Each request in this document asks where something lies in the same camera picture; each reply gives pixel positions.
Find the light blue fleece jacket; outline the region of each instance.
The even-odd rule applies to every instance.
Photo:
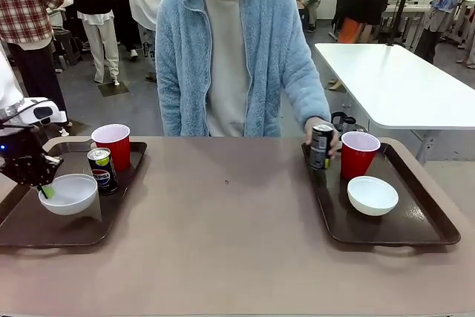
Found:
[[[295,0],[240,0],[240,13],[249,76],[244,136],[280,136],[282,88],[301,128],[310,117],[329,120]],[[212,32],[204,0],[162,0],[155,53],[165,134],[208,136]]]

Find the zipper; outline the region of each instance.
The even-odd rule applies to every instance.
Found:
[[[209,41],[209,61],[208,61],[208,75],[209,75],[208,78],[209,78],[209,81],[208,81],[208,86],[206,88],[205,96],[203,98],[203,107],[205,109],[206,136],[208,137],[209,136],[209,126],[208,126],[208,121],[206,120],[206,96],[208,96],[209,88],[211,87],[211,58],[212,58],[212,55],[213,55],[213,33],[211,31],[211,23],[209,22],[209,17],[208,17],[208,14],[206,14],[206,11],[202,11],[200,9],[191,9],[190,7],[187,7],[184,3],[183,3],[183,6],[186,9],[190,10],[190,11],[194,11],[194,12],[203,14],[203,16],[205,18],[205,21],[206,21],[206,24],[208,25],[209,38],[210,38],[210,41]]]
[[[240,26],[243,28],[244,56],[246,57],[246,73],[247,73],[247,78],[249,80],[249,87],[247,88],[247,94],[246,94],[246,113],[244,114],[244,136],[246,136],[247,112],[249,110],[249,93],[251,92],[253,81],[252,81],[251,72],[249,71],[249,66],[247,65],[248,56],[247,56],[247,45],[246,45],[246,31],[244,30],[242,9],[243,9],[242,0],[239,0]]]

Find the red cup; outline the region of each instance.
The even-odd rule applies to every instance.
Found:
[[[96,129],[92,140],[98,148],[111,150],[116,171],[125,171],[131,165],[131,129],[122,124],[110,124]]]
[[[351,180],[364,176],[376,152],[381,147],[379,140],[371,134],[350,131],[341,137],[341,176]]]

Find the soda can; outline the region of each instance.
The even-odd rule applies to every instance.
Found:
[[[119,188],[119,184],[112,162],[111,150],[95,148],[88,152],[88,160],[92,175],[97,181],[99,193],[101,195],[112,195]]]
[[[310,146],[310,165],[315,170],[326,170],[330,167],[330,144],[333,138],[333,128],[327,124],[319,124],[312,130],[312,145]]]

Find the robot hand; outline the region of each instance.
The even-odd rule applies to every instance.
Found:
[[[64,111],[46,98],[24,98],[0,54],[0,172],[19,184],[51,183],[62,159],[50,157],[37,137],[40,120],[66,122]]]

